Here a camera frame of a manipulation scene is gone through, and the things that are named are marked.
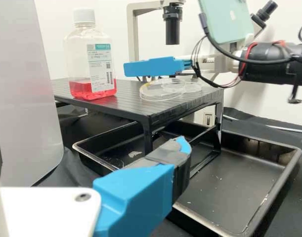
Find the black tray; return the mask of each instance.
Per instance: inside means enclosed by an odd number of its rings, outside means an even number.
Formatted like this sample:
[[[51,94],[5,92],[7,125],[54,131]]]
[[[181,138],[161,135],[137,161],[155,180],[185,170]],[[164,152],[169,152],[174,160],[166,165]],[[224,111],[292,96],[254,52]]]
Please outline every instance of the black tray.
[[[153,146],[179,135],[191,139],[204,130],[176,121],[153,133]],[[207,133],[193,147],[192,167],[211,152],[213,138]],[[133,122],[77,142],[73,148],[88,167],[105,175],[144,156],[143,145],[143,129]],[[192,177],[173,207],[219,235],[251,236],[301,153],[289,145],[223,131],[221,154]]]

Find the petri dish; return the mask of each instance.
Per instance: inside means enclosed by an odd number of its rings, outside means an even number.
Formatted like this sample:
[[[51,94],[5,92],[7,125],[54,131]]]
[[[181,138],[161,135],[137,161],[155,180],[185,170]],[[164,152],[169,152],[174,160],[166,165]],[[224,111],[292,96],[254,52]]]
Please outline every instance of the petri dish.
[[[186,92],[186,82],[176,78],[150,81],[140,87],[140,98],[158,102],[177,98]]]
[[[199,82],[186,82],[186,93],[196,93],[202,90],[202,84]]]

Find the screw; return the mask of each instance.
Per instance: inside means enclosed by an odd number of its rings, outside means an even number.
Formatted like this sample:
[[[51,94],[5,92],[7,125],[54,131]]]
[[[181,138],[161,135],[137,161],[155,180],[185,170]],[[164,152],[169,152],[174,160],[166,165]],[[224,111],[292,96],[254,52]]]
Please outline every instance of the screw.
[[[90,194],[79,194],[76,198],[75,198],[75,201],[79,201],[79,202],[82,202],[82,201],[87,201],[91,198],[91,195]]]

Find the black fabric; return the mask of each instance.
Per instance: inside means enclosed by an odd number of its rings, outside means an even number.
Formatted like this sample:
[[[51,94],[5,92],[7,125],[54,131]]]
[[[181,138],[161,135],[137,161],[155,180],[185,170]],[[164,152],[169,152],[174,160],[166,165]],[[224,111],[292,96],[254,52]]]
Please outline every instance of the black fabric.
[[[67,115],[60,111],[60,123],[64,144],[71,144],[107,131],[129,121],[117,117],[106,116],[100,113],[90,113],[86,117],[78,118],[77,114]],[[257,118],[237,110],[225,108],[225,114],[241,119],[241,121],[223,120],[223,129],[252,135],[275,142],[286,143],[302,149],[302,134],[279,131],[264,126],[275,126],[302,129],[302,126],[283,123],[275,120]],[[65,149],[64,158],[59,166],[47,177],[40,186],[52,187],[91,187],[93,179],[98,177],[94,172],[83,166],[78,155]],[[158,237],[189,237],[190,234],[165,220],[152,234]],[[262,221],[255,236],[266,237],[293,237],[302,236],[302,156],[293,174],[286,182],[276,198],[273,206]]]

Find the bottle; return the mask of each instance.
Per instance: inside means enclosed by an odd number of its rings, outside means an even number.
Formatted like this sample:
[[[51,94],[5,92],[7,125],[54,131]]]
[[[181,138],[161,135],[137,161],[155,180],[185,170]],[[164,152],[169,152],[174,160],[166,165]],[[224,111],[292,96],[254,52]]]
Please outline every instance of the bottle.
[[[64,39],[71,94],[94,100],[116,94],[111,39],[96,29],[91,8],[74,9],[76,29]]]

